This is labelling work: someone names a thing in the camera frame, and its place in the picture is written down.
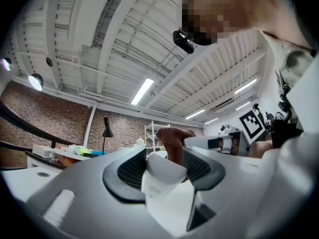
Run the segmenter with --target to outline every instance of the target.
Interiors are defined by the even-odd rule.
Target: table
[[[62,165],[59,161],[57,160],[52,160],[52,158],[43,158],[40,157],[36,154],[34,154],[32,151],[26,151],[25,152],[27,156],[27,167],[32,168],[32,167],[43,167],[47,170],[59,173],[66,167]]]
[[[58,175],[42,167],[2,171],[1,173],[11,193],[24,202]]]

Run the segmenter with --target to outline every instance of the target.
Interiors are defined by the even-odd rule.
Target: black desk lamp
[[[109,119],[108,117],[104,117],[104,124],[105,124],[105,130],[102,134],[102,136],[104,137],[103,139],[103,150],[102,150],[102,155],[104,155],[104,144],[105,144],[105,138],[111,138],[114,137],[111,129],[110,129],[110,125],[109,125]]]

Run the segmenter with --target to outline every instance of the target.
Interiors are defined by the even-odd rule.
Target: hand
[[[182,147],[184,139],[195,136],[194,131],[182,131],[177,128],[161,128],[156,136],[162,141],[168,155],[168,159],[178,165],[182,165]]]
[[[262,158],[267,150],[273,149],[273,142],[255,141],[250,146],[249,157]]]

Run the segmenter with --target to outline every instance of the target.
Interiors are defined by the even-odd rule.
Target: white ceiling
[[[149,77],[155,96],[148,92],[135,111],[182,120],[204,109],[191,119],[196,125],[255,100],[267,59],[263,36],[249,30],[188,55],[172,39],[180,1],[30,0],[8,35],[15,80],[36,72],[47,88],[130,110]]]

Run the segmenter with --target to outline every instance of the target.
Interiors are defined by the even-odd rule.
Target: metal shelf
[[[153,149],[153,151],[155,151],[155,149],[163,147],[163,146],[155,146],[155,140],[159,139],[156,137],[155,133],[157,130],[164,127],[170,127],[170,124],[158,125],[158,124],[154,124],[154,121],[152,121],[151,124],[144,125],[145,144],[147,145],[147,139],[152,140],[152,146],[147,147],[147,149]]]
[[[160,128],[164,128],[164,127],[170,127],[170,125],[158,125],[158,124],[154,124],[154,130],[159,130]],[[147,130],[152,130],[152,124],[149,124],[146,126]]]
[[[154,146],[155,149],[159,149],[161,147],[164,147],[164,146]]]

